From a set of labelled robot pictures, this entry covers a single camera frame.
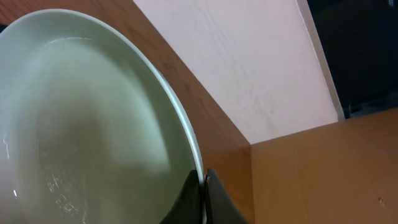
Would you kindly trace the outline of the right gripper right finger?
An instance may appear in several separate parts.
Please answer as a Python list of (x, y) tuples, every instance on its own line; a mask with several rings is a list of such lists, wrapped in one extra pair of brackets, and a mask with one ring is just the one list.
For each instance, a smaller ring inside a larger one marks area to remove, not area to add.
[(234, 206), (214, 169), (208, 169), (205, 182), (205, 207), (208, 224), (248, 224)]

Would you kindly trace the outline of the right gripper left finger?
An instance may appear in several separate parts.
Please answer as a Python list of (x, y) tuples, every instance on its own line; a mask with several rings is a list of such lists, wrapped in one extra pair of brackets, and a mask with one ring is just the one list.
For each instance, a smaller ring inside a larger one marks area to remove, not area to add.
[(160, 224), (202, 224), (201, 187), (196, 170), (191, 170), (172, 208)]

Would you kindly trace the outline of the light blue plate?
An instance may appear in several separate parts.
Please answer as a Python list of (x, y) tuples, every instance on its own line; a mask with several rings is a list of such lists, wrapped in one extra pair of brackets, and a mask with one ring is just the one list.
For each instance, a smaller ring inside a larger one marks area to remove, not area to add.
[(2, 223), (159, 223), (191, 170), (181, 102), (116, 29), (46, 9), (1, 32)]

